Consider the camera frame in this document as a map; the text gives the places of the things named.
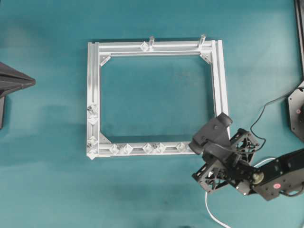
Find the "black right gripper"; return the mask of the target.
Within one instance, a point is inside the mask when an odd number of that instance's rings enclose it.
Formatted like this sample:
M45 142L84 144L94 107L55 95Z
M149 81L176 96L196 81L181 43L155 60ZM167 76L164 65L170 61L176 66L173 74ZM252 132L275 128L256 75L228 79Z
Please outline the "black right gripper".
M259 142L242 128L229 140L225 133L215 142L203 137L203 142L191 142L191 149L201 154L205 164L192 178L209 194L231 185L242 194L251 194L256 171L251 166Z

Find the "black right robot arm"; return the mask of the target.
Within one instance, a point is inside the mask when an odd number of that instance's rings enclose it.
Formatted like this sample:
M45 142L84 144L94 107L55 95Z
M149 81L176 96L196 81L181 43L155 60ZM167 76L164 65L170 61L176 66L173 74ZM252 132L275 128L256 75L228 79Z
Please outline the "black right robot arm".
M267 201L280 195L295 197L304 192L304 151L251 165L257 151L255 137L242 128L231 138L227 133L197 133L190 149L202 155L205 164L193 179L209 194L230 185L245 196L258 194Z

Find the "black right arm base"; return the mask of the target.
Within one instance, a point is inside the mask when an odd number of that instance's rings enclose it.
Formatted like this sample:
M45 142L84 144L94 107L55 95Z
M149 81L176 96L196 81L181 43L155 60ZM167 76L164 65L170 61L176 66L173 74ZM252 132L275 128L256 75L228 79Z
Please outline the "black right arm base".
M288 96L287 100L291 131L304 141L304 82Z

